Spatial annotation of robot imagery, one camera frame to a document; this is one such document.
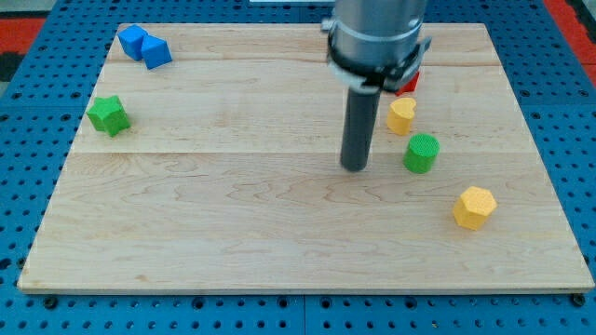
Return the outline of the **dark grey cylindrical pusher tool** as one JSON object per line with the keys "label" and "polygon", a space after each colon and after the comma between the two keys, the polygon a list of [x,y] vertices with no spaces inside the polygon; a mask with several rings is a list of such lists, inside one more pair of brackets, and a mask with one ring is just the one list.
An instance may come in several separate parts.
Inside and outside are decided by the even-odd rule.
{"label": "dark grey cylindrical pusher tool", "polygon": [[379,99],[379,91],[348,90],[340,153],[340,163],[348,171],[361,171],[367,166]]}

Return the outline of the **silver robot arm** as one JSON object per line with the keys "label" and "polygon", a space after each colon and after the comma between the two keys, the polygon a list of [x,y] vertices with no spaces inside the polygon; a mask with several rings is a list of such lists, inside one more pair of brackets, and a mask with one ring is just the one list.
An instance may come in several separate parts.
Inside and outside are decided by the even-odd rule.
{"label": "silver robot arm", "polygon": [[351,172],[368,163],[378,103],[418,72],[431,39],[419,40],[427,0],[336,0],[322,24],[327,62],[348,87],[340,164]]}

